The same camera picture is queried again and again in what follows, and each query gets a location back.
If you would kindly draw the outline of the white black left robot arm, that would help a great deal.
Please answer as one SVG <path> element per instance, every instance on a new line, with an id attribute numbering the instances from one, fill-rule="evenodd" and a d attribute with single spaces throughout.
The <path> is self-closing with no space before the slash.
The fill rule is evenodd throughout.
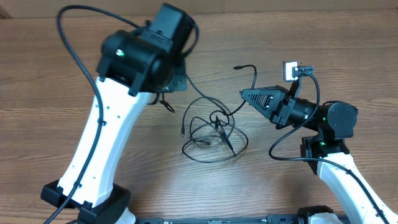
<path id="1" fill-rule="evenodd" d="M 153 21 L 105 38 L 80 142 L 63 176 L 44 185 L 43 200 L 58 212 L 78 209 L 78 223 L 136 222 L 130 191 L 114 183 L 116 168 L 143 109 L 186 90 L 185 44 L 198 31 L 185 11 L 165 3 Z"/>

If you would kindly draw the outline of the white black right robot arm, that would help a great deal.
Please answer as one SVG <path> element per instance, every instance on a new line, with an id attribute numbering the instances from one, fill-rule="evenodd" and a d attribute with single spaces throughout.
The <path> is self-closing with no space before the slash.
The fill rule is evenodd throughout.
<path id="1" fill-rule="evenodd" d="M 244 89 L 240 94 L 276 129 L 316 131 L 302 138 L 298 159 L 327 184 L 351 223 L 397 223 L 397 214 L 366 182 L 345 144 L 354 134 L 356 107 L 343 101 L 312 103 L 299 98 L 297 90 L 281 86 Z"/>

